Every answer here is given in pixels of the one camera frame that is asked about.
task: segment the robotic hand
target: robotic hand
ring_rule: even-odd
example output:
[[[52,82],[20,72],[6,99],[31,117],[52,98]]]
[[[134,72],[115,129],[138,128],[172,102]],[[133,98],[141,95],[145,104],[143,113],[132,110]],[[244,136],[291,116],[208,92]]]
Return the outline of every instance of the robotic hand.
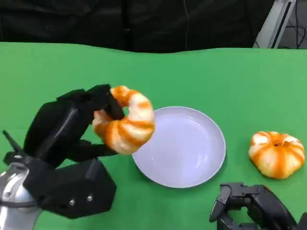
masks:
[[[32,230],[42,210],[71,219],[108,211],[116,185],[98,156],[114,155],[107,146],[80,140],[104,109],[113,119],[124,113],[109,85],[75,90],[44,104],[21,148],[3,131],[13,152],[0,176],[0,229]],[[77,162],[58,168],[65,159]]]
[[[304,213],[297,224],[291,213],[278,197],[266,186],[244,186],[243,183],[220,185],[210,215],[210,222],[217,221],[217,230],[305,230],[307,213]],[[255,223],[236,224],[228,215],[229,210],[240,210],[247,207],[248,215]]]

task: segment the green tabletop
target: green tabletop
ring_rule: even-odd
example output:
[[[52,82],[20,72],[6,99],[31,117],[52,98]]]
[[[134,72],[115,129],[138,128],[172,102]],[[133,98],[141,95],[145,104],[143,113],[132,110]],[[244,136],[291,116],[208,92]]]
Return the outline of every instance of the green tabletop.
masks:
[[[226,139],[222,169],[210,181],[188,189],[150,181],[131,156],[103,158],[118,186],[112,209],[76,220],[44,212],[36,230],[214,230],[208,219],[222,182],[269,186],[296,220],[307,211],[306,166],[287,180],[276,181],[263,177],[248,158],[256,131],[286,132],[307,143],[307,51],[212,49],[158,55],[0,43],[0,77],[0,129],[19,143],[43,103],[104,83],[141,91],[155,109],[180,105],[200,110],[219,125]],[[85,139],[99,142],[90,129]],[[0,138],[1,157],[9,150]],[[0,171],[6,168],[0,165]],[[234,217],[248,220],[242,213]]]

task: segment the toy croissant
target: toy croissant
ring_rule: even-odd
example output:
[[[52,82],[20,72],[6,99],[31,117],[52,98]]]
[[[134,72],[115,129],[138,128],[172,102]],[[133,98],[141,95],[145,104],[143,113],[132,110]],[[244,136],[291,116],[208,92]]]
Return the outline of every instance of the toy croissant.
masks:
[[[145,144],[154,132],[154,111],[150,101],[126,86],[111,89],[114,98],[129,113],[122,120],[112,120],[104,110],[94,112],[94,132],[119,154],[132,154]]]
[[[288,134],[258,132],[254,134],[249,157],[260,172],[274,179],[285,179],[302,167],[303,144]]]

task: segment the toy pumpkin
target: toy pumpkin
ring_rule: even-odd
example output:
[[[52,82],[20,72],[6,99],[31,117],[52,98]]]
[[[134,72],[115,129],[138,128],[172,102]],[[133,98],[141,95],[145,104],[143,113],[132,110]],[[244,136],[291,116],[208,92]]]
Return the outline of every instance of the toy pumpkin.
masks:
[[[258,132],[253,135],[249,157],[260,172],[274,179],[285,179],[302,167],[303,144],[288,134]]]

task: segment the orange striped croissant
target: orange striped croissant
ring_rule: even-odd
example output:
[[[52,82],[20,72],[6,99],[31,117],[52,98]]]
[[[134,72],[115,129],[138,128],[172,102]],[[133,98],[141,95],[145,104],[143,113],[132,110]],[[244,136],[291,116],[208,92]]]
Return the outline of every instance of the orange striped croissant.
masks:
[[[285,179],[305,161],[303,144],[288,134],[258,132],[254,134],[249,157],[260,172],[275,179]]]
[[[111,149],[120,154],[132,154],[145,144],[154,132],[154,111],[150,101],[126,86],[111,89],[129,114],[122,120],[111,120],[104,110],[94,112],[94,132]]]

